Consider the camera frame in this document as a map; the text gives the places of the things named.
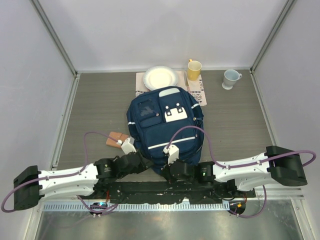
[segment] white mug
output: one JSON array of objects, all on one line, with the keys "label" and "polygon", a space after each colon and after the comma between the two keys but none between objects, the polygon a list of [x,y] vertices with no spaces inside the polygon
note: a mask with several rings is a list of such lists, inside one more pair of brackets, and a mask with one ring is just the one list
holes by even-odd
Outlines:
[{"label": "white mug", "polygon": [[236,70],[229,69],[224,72],[222,87],[226,90],[230,90],[240,78],[242,78],[241,73],[238,73]]}]

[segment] gray wooden tabletop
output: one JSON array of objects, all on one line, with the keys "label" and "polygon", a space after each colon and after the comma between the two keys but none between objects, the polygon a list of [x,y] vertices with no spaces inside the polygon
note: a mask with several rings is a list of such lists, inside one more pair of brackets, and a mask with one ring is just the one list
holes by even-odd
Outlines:
[{"label": "gray wooden tabletop", "polygon": [[[223,70],[202,71],[207,105],[202,107],[204,130],[212,140],[218,161],[248,158],[264,152],[271,139],[248,70],[231,90],[222,88]],[[58,169],[81,167],[84,163],[83,135],[88,131],[129,134],[126,112],[135,97],[136,73],[81,74],[68,123]],[[88,135],[89,162],[123,155],[120,149],[106,146],[100,135]],[[201,161],[210,161],[205,141]],[[151,169],[128,175],[122,181],[159,181]]]}]

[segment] backpack pocket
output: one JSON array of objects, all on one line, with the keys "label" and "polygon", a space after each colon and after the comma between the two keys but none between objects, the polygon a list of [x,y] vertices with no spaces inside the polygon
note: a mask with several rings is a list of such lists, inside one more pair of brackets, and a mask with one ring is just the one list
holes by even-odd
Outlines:
[{"label": "backpack pocket", "polygon": [[[147,129],[144,134],[144,141],[149,155],[153,158],[165,157],[166,155],[163,153],[163,149],[169,144],[171,137],[180,128],[188,125],[194,125],[194,123],[189,119],[184,119],[159,124]],[[172,144],[179,148],[180,154],[191,151],[197,147],[197,142],[199,141],[197,132],[194,128],[187,128],[178,133]]]},{"label": "backpack pocket", "polygon": [[141,128],[148,128],[162,122],[162,114],[155,98],[146,96],[135,102],[134,113]]},{"label": "backpack pocket", "polygon": [[189,106],[178,88],[174,87],[160,91],[159,104],[161,113],[167,123],[192,117],[188,109]]}]

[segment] yellow mug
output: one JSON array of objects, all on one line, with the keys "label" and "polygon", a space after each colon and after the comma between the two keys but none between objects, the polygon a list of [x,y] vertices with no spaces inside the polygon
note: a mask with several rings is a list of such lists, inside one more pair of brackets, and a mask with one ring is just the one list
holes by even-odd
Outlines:
[{"label": "yellow mug", "polygon": [[187,71],[188,79],[191,81],[197,80],[200,75],[201,68],[202,68],[202,65],[200,62],[189,59],[188,71]]}]

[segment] reflective stripe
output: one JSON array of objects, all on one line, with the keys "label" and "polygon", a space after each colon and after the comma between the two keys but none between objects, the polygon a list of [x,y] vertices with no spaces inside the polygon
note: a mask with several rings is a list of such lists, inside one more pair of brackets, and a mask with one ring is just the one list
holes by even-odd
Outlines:
[{"label": "reflective stripe", "polygon": [[[195,138],[196,138],[195,136],[182,138],[182,139],[179,139],[179,140],[172,141],[172,144],[180,143],[180,142],[184,142],[184,141],[188,141],[188,140],[192,140],[192,139],[195,139]],[[167,146],[168,144],[169,144],[169,142],[161,143],[161,144],[158,144],[158,145],[150,146],[150,147],[148,147],[148,149],[155,149],[155,148],[158,148],[158,147]]]},{"label": "reflective stripe", "polygon": [[191,107],[191,109],[194,109],[194,108],[197,107],[197,106],[200,106],[199,103],[196,103],[195,105],[193,105],[193,106]]},{"label": "reflective stripe", "polygon": [[169,88],[159,92],[159,98],[176,93],[180,93],[180,90],[178,88]]}]

